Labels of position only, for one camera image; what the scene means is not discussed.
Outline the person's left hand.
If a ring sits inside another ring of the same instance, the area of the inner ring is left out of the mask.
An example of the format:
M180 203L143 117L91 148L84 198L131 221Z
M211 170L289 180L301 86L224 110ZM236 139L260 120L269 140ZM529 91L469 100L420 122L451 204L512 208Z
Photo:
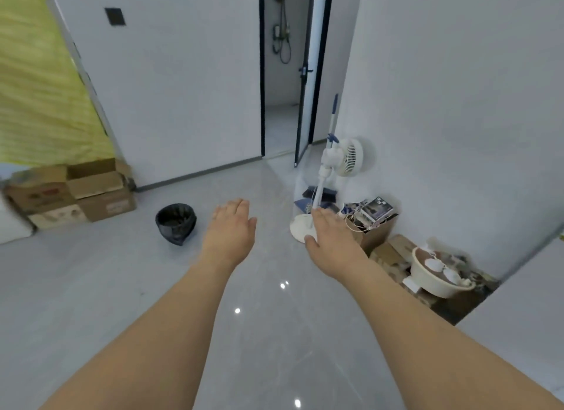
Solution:
M249 236L250 202L241 198L217 206L202 242L199 262L232 273L252 250L256 237Z

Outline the person's right hand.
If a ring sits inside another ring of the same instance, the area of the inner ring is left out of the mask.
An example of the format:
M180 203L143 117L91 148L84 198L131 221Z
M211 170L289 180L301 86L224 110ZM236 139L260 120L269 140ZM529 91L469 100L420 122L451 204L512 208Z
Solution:
M319 255L310 259L327 276L346 285L349 278L368 264L369 258L355 241L345 220L323 208L315 208L312 216Z

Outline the flat brown cardboard box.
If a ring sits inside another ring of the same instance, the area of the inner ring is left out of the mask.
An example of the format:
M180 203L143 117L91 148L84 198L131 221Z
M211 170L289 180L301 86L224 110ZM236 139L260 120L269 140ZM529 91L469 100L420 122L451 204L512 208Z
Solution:
M370 259L396 283L401 284L410 275L412 252L416 247L416 244L404 235L393 235L371 252Z

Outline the person's right forearm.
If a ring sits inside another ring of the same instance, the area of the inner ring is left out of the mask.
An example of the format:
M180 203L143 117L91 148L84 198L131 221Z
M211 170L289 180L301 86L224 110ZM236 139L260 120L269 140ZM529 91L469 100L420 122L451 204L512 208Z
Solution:
M564 403L408 295L371 260L339 280L360 306L407 410L564 410Z

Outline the red printed cardboard box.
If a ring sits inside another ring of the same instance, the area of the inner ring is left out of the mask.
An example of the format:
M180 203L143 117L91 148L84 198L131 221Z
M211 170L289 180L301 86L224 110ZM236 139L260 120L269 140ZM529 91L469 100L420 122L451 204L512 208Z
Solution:
M15 206L28 216L76 203L66 183L45 183L31 187L9 185L4 191Z

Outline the green curtain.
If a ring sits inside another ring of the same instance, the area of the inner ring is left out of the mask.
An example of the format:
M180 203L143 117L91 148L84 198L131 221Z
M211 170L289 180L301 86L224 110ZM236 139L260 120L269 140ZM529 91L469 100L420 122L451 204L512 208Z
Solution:
M113 158L46 0L0 0L0 164Z

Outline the white standing fan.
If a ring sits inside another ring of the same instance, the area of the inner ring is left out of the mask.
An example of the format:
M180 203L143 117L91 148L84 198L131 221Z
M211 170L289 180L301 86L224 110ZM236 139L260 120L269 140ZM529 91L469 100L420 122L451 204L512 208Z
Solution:
M354 177L361 172L363 163L364 150L359 139L339 140L334 134L328 135L310 210L305 214L297 215L290 224L290 231L295 240L305 243L306 236L317 237L311 213L315 208L320 207L327 179L333 173L342 178Z

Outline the pale printed cardboard box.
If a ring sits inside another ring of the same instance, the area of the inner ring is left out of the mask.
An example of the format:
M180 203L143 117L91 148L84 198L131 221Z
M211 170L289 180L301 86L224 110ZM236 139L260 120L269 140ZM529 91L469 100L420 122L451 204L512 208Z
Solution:
M29 215L28 219L39 230L49 230L89 222L78 204L67 205L39 214L32 214Z

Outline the black shower fixture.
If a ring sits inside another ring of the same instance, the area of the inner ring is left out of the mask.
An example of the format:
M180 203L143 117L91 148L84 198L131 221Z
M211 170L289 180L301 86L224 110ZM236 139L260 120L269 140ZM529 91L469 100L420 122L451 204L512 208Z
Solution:
M278 4L278 22L272 27L272 52L278 56L282 64L287 65L292 59L292 47L286 0L275 0L275 2Z

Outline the blue handled mop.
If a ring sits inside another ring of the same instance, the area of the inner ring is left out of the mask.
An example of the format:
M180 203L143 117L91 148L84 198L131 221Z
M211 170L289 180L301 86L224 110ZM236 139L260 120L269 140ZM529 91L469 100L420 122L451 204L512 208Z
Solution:
M326 143L326 149L330 149L334 142L338 143L338 139L335 136L335 125L336 125L336 113L337 113L337 107L338 107L338 100L339 100L339 94L335 93L335 97L333 100L333 106L332 106L332 112L330 115L330 123L329 123L329 131L328 131L328 136L327 136L327 143Z

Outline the black framed glass door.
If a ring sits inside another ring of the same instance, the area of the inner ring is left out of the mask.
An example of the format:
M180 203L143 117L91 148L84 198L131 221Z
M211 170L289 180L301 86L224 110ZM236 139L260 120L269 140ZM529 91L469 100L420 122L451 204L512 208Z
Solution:
M294 167L297 168L312 144L318 111L321 77L332 0L308 0L305 48L299 69L301 92Z

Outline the brown cardboard box white label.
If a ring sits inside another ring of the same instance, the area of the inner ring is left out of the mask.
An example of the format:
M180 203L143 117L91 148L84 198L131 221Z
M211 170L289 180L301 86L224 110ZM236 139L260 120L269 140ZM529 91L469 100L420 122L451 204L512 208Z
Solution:
M89 222L109 219L137 208L134 195L128 188L83 198L77 202Z

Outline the person's left forearm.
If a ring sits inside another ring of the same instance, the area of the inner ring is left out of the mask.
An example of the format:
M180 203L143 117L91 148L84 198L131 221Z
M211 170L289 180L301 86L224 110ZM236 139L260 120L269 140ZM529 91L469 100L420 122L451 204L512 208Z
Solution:
M216 313L241 261L201 257L39 410L192 410Z

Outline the cream plastic basin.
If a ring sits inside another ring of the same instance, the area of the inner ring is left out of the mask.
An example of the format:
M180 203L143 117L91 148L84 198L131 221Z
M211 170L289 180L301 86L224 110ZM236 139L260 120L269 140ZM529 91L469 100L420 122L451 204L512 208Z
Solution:
M416 247L413 252L410 275L403 280L405 286L415 293L424 290L441 299L450 299L461 292L469 292L476 287L476 282L462 277L459 270L460 259L441 251ZM458 271L462 278L461 286L448 282L442 274L443 268Z

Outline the open brown cardboard box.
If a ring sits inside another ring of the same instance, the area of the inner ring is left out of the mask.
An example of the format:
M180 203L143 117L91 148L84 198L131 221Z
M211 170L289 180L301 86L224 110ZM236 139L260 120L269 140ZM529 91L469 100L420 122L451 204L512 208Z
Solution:
M57 164L31 168L14 173L8 190L26 191L40 195L69 195L80 200L120 190L132 178L127 163L108 158L80 164Z

